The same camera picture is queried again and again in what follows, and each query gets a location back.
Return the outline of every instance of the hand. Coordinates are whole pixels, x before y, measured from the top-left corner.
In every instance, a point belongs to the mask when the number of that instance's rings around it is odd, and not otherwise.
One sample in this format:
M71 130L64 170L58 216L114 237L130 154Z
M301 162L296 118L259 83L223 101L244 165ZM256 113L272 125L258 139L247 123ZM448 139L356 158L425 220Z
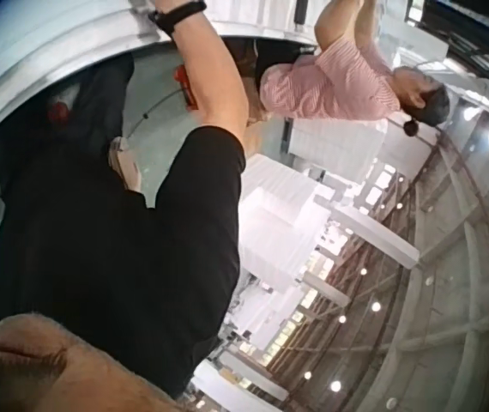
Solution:
M155 8L161 13L168 13L186 3L190 3L191 0L153 0Z

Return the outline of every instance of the woman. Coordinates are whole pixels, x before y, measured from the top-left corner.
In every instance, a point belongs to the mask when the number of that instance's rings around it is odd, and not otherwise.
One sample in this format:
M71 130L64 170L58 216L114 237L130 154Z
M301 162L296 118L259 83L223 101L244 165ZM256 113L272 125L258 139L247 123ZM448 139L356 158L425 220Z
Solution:
M332 0L315 34L320 56L290 42L257 42L256 84L263 107L288 118L379 120L403 110L404 130L449 116L446 87L409 67L391 70L373 41L376 0Z

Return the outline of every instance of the red tool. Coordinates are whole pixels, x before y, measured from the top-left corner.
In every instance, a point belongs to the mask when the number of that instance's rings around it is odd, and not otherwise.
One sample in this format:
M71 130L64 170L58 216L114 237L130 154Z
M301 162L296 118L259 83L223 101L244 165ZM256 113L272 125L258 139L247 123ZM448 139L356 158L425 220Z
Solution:
M174 72L174 80L176 80L176 82L178 82L182 86L187 110L190 112L199 110L199 106L196 103L195 96L191 91L190 78L187 76L187 71L185 70L184 65L181 65L176 69L176 71Z

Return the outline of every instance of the red object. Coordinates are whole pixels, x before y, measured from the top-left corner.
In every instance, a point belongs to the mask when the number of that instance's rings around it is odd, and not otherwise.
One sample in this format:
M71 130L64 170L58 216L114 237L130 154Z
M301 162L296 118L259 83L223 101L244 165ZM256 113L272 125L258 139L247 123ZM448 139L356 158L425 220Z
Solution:
M176 68L176 71L174 72L174 80L176 80L176 82L178 82L182 86L187 110L189 110L190 112L199 110L199 106L196 103L195 96L191 91L190 78L187 76L187 71L185 70L184 65L178 66Z
M48 119L57 126L63 126L69 121L69 108L65 103L59 101L48 111Z

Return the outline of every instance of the floor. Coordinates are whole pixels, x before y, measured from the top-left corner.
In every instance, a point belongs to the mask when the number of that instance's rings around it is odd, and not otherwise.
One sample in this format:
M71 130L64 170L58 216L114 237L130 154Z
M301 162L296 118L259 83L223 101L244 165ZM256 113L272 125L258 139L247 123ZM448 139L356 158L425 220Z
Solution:
M142 193L148 205L154 206L162 180L197 121L186 110L179 84L173 79L173 71L182 63L175 50L157 45L135 52L135 60L136 71L124 111L124 134L130 139L142 171ZM72 80L67 79L63 84L71 84ZM291 166L292 156L281 151L284 123L282 118L272 118L262 125L261 153ZM0 199L0 221L2 215Z

